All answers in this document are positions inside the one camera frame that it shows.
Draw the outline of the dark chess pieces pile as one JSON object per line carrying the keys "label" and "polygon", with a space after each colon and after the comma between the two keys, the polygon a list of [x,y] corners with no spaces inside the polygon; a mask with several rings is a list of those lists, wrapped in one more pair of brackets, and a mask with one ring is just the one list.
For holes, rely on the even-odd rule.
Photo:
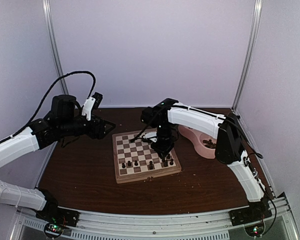
{"label": "dark chess pieces pile", "polygon": [[212,142],[211,139],[209,140],[206,140],[204,139],[202,141],[203,145],[206,147],[206,148],[209,148],[209,149],[215,149],[216,148],[216,144]]}

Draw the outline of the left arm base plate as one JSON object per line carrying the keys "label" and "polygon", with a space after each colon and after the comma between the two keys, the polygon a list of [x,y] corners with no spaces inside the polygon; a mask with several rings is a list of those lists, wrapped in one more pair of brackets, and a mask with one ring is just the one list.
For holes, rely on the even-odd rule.
{"label": "left arm base plate", "polygon": [[76,227],[80,213],[76,210],[54,207],[52,209],[34,210],[38,219],[61,226]]}

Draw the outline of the pink double bowl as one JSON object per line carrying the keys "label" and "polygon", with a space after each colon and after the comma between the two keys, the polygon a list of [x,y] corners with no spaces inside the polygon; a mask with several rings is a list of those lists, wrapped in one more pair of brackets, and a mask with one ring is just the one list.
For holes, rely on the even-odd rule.
{"label": "pink double bowl", "polygon": [[179,133],[187,138],[194,146],[195,151],[203,158],[215,159],[215,150],[217,140],[206,133],[186,127],[183,125],[178,126]]}

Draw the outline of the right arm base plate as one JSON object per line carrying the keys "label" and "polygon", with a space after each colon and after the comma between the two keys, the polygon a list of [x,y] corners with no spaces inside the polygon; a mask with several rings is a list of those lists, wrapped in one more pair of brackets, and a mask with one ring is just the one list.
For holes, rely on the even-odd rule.
{"label": "right arm base plate", "polygon": [[271,217],[272,211],[269,208],[260,206],[249,206],[245,208],[239,208],[231,210],[229,212],[232,226],[245,225],[253,222],[258,222],[264,218]]}

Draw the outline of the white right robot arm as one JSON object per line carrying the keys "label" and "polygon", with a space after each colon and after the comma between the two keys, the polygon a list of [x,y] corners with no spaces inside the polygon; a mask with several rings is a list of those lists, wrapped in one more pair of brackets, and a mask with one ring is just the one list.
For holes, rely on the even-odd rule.
{"label": "white right robot arm", "polygon": [[216,139],[214,155],[232,170],[240,182],[249,204],[246,210],[248,219],[256,221],[266,212],[270,198],[249,160],[243,145],[246,137],[235,114],[210,113],[166,98],[154,107],[143,109],[140,120],[147,127],[156,129],[156,139],[150,146],[162,160],[175,145],[172,137],[174,125],[188,127]]}

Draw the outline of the right aluminium frame post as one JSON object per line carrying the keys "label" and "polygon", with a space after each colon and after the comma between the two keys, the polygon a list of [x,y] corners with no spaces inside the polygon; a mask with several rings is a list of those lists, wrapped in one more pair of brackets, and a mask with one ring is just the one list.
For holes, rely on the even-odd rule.
{"label": "right aluminium frame post", "polygon": [[252,63],[253,52],[254,52],[254,49],[256,46],[258,33],[259,33],[259,29],[260,29],[262,8],[263,8],[263,0],[255,0],[247,50],[246,50],[246,54],[245,54],[245,58],[244,58],[244,62],[243,62],[243,67],[242,67],[242,71],[241,71],[241,75],[240,75],[239,84],[238,84],[237,91],[236,91],[234,101],[232,104],[232,108],[231,108],[235,112],[238,111],[239,103],[240,103],[240,100],[241,100],[241,97],[242,97],[242,94],[244,91],[244,86],[245,86],[246,80],[248,78],[250,66]]}

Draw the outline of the front aluminium rail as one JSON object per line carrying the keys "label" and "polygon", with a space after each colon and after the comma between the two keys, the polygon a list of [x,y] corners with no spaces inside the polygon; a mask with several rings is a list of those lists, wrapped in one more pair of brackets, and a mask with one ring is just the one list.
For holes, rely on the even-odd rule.
{"label": "front aluminium rail", "polygon": [[[273,200],[277,215],[263,222],[233,225],[231,210],[168,215],[128,215],[77,210],[77,225],[68,226],[56,240],[300,240],[290,205],[285,197]],[[268,232],[250,237],[245,227],[265,224]],[[46,222],[27,209],[18,209],[8,240],[49,240],[44,234]]]}

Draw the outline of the aluminium frame post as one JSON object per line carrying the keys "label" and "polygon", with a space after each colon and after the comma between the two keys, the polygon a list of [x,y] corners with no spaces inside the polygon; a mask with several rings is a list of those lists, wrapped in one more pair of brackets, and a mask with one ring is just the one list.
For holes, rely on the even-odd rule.
{"label": "aluminium frame post", "polygon": [[61,63],[58,46],[57,46],[57,39],[56,39],[56,35],[55,35],[55,30],[54,30],[50,1],[42,0],[42,7],[43,7],[43,15],[44,15],[45,22],[46,22],[47,32],[48,32],[48,36],[49,36],[49,42],[50,42],[50,46],[51,46],[54,66],[56,69],[57,76],[61,77],[64,75],[64,72],[63,72],[62,63]]}
{"label": "aluminium frame post", "polygon": [[246,80],[248,78],[250,66],[252,63],[253,52],[254,52],[254,49],[256,46],[258,33],[259,33],[259,29],[260,29],[262,8],[263,8],[263,0],[255,0],[247,50],[246,50],[246,54],[245,54],[245,58],[244,58],[244,62],[243,62],[243,67],[242,67],[242,71],[241,71],[241,75],[240,75],[239,84],[238,84],[237,91],[236,91],[234,101],[232,104],[232,108],[231,108],[235,112],[238,111],[239,103],[240,103],[240,100],[241,100],[241,97],[242,97],[242,94],[244,91],[244,86],[245,86]]}

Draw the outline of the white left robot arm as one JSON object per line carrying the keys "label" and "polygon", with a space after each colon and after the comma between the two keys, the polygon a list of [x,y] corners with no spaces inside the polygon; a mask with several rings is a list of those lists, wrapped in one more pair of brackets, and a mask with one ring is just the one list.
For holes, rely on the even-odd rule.
{"label": "white left robot arm", "polygon": [[[30,121],[20,133],[0,143],[0,168],[28,153],[63,141],[66,137],[87,135],[91,139],[103,139],[116,125],[93,114],[102,99],[102,94],[96,92],[80,106],[75,96],[54,96],[51,109],[44,118]],[[57,201],[48,192],[1,180],[0,204],[42,211],[51,222],[62,218]]]}

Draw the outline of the wooden chess board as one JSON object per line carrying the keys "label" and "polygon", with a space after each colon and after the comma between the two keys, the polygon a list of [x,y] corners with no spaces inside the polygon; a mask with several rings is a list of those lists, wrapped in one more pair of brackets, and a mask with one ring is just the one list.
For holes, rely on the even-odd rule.
{"label": "wooden chess board", "polygon": [[[142,135],[149,132],[156,132],[156,129],[147,129]],[[168,167],[164,167],[162,159],[151,148],[151,144],[142,141],[142,135],[139,139],[131,142],[138,133],[138,131],[130,131],[112,135],[114,171],[117,184],[149,180],[178,174],[182,171],[182,166],[174,149],[169,152],[171,159],[174,160],[173,165],[170,165],[171,159],[166,158]],[[128,166],[128,161],[131,161],[132,166]],[[138,161],[138,166],[134,166],[135,161]],[[150,161],[153,162],[153,169],[149,169]],[[122,168],[122,163],[125,163],[126,168]]]}

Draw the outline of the left aluminium frame post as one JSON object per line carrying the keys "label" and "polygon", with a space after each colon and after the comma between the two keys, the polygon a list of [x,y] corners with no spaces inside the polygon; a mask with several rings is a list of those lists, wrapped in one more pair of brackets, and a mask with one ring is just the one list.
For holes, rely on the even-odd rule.
{"label": "left aluminium frame post", "polygon": [[47,32],[48,32],[48,36],[49,36],[49,42],[50,42],[50,46],[51,46],[54,66],[56,69],[57,76],[61,77],[64,75],[64,72],[63,72],[62,63],[61,63],[58,46],[57,46],[57,39],[56,39],[56,35],[55,35],[55,30],[54,30],[50,1],[42,0],[42,7],[43,7],[43,15],[44,15],[45,22],[46,22]]}

